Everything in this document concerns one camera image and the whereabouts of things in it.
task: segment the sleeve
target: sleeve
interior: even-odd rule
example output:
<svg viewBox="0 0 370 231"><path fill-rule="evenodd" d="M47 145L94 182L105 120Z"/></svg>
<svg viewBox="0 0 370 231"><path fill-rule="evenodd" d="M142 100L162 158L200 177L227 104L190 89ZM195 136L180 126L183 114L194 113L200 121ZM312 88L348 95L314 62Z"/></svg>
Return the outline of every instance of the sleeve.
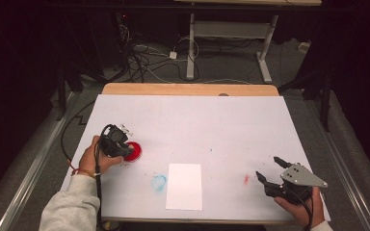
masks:
<svg viewBox="0 0 370 231"><path fill-rule="evenodd" d="M324 220L323 222L312 228L311 231L332 231L332 229L329 223Z"/></svg>
<svg viewBox="0 0 370 231"><path fill-rule="evenodd" d="M96 214L100 207L95 180L73 175L67 191L57 192L41 214L40 231L95 230Z"/></svg>

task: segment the hand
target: hand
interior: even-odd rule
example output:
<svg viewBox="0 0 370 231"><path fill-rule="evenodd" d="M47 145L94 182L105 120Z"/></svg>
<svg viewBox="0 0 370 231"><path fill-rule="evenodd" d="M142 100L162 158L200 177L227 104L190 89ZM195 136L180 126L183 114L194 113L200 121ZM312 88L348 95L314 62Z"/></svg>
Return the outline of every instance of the hand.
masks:
<svg viewBox="0 0 370 231"><path fill-rule="evenodd" d="M94 154L95 154L96 148L99 148L99 146L98 146L99 138L100 138L99 136L94 136L92 138L92 145L90 145L88 148L86 148L86 151L84 152L82 158L80 159L79 168L88 170L90 172L95 172L95 157L94 157ZM109 167L114 166L114 165L118 165L122 161L124 161L124 158L122 158L121 156L115 157L115 158L110 158L110 157L107 157L100 150L99 157L98 157L98 164L100 165L101 173L106 172ZM78 171L77 174L89 176L89 174L85 171Z"/></svg>
<svg viewBox="0 0 370 231"><path fill-rule="evenodd" d="M307 204L310 211L313 211L313 221L311 228L319 225L324 219L323 201L320 196L320 189L318 187L313 187L312 198L314 209L311 207L311 198L309 198L305 203ZM275 197L275 202L283 208L285 211L289 212L296 219L297 223L306 228L309 222L308 213L302 204L294 205L290 204L287 200L281 197Z"/></svg>

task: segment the blue stain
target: blue stain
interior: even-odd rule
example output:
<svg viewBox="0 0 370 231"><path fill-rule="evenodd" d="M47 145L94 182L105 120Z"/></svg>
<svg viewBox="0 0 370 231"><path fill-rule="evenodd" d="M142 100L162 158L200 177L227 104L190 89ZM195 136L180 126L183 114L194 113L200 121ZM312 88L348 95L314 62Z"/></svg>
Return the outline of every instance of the blue stain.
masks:
<svg viewBox="0 0 370 231"><path fill-rule="evenodd" d="M151 181L152 188L160 192L164 189L165 185L167 184L167 178L164 175L157 175Z"/></svg>

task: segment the white paper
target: white paper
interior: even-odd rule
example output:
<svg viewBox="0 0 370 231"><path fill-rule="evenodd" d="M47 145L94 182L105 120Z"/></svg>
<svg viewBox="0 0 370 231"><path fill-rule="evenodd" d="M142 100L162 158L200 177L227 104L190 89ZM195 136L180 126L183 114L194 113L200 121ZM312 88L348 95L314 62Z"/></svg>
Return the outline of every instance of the white paper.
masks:
<svg viewBox="0 0 370 231"><path fill-rule="evenodd" d="M170 164L166 209L202 210L200 165Z"/></svg>

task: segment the red round object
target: red round object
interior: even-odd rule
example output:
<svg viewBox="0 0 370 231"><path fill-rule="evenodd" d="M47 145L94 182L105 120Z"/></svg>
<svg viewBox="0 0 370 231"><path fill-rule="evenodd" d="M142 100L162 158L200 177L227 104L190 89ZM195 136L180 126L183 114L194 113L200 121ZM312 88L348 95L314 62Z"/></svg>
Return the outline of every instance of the red round object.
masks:
<svg viewBox="0 0 370 231"><path fill-rule="evenodd" d="M134 146L134 151L133 151L133 153L131 153L130 155L125 157L124 161L125 162L135 162L135 161L137 161L140 158L141 153L142 153L142 149L141 149L140 144L137 143L137 142L133 142L133 141L129 141L129 142L127 142L127 144L133 145Z"/></svg>

